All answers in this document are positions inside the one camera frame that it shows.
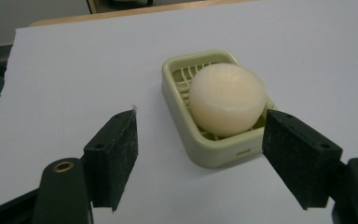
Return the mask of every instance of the table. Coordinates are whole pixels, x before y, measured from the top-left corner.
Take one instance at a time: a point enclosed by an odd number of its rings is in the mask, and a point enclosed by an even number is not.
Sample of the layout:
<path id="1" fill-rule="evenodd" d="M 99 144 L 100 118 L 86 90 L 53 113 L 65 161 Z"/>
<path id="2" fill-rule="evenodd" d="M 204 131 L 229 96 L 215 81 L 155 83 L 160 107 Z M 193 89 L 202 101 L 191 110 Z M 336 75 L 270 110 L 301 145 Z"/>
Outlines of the table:
<path id="1" fill-rule="evenodd" d="M 276 0 L 17 30 L 0 99 L 0 204 L 38 187 L 51 162 L 82 155 L 116 113 L 138 108 L 138 161 L 118 210 L 95 223 L 331 223 L 302 211 L 263 156 L 191 162 L 160 90 L 177 55 L 224 49 L 280 110 L 358 157 L 358 1 Z"/>

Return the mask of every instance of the soap dish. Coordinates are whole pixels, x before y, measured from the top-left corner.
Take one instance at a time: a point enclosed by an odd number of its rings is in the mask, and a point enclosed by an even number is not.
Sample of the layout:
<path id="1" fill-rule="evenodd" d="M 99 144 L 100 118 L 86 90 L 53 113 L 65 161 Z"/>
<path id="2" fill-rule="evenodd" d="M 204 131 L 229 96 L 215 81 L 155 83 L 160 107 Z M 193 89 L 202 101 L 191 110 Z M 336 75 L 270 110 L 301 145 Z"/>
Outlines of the soap dish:
<path id="1" fill-rule="evenodd" d="M 161 90 L 170 109 L 188 157 L 197 165 L 216 168 L 261 152 L 268 109 L 277 109 L 267 97 L 262 115 L 252 129 L 227 138 L 205 132 L 197 126 L 188 110 L 188 91 L 197 72 L 213 63 L 242 66 L 230 53 L 209 50 L 173 57 L 162 65 Z"/>

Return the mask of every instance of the textured gripper pad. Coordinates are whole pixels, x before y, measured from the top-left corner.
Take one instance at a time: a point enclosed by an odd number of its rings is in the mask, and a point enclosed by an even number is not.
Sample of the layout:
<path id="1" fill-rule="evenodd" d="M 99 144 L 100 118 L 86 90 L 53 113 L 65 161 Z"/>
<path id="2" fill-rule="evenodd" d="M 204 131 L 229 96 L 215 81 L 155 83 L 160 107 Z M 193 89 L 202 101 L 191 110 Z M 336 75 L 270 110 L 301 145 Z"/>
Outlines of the textured gripper pad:
<path id="1" fill-rule="evenodd" d="M 342 149 L 301 120 L 269 110 L 263 154 L 303 209 L 325 207 L 330 170 Z"/>

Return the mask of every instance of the soap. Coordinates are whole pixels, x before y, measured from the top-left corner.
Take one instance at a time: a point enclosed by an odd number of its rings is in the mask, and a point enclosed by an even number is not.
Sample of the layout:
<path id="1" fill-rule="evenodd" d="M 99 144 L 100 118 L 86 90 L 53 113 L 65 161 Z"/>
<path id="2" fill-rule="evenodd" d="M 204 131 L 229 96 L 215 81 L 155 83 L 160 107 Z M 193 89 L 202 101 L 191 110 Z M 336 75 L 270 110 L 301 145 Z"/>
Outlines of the soap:
<path id="1" fill-rule="evenodd" d="M 222 137 L 244 133 L 264 110 L 263 82 L 248 69 L 215 63 L 194 76 L 188 97 L 189 112 L 201 129 Z"/>

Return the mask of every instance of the soap dish grid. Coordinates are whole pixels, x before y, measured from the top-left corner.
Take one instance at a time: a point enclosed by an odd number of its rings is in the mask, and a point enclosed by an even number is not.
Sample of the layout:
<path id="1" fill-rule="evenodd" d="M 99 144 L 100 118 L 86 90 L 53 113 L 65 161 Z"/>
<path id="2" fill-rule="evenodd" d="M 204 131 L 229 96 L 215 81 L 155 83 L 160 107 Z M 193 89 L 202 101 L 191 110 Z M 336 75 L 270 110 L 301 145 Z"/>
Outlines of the soap dish grid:
<path id="1" fill-rule="evenodd" d="M 189 96 L 189 90 L 190 90 L 190 85 L 191 85 L 192 79 L 199 72 L 200 69 L 202 69 L 208 65 L 211 65 L 211 64 L 214 64 L 214 63 L 209 62 L 209 63 L 195 64 L 193 66 L 179 68 L 172 72 L 173 81 L 176 85 L 177 90 L 180 92 L 182 101 L 185 104 L 187 110 L 188 110 L 188 96 Z M 255 125 L 248 131 L 264 127 L 265 123 L 266 123 L 265 119 L 262 116 L 260 116 L 260 118 L 257 120 Z M 220 141 L 222 139 L 225 139 L 225 137 L 214 135 L 212 133 L 208 133 L 208 132 L 202 130 L 202 128 L 199 127 L 198 125 L 197 125 L 197 128 L 199 129 L 200 134 L 209 140 Z"/>

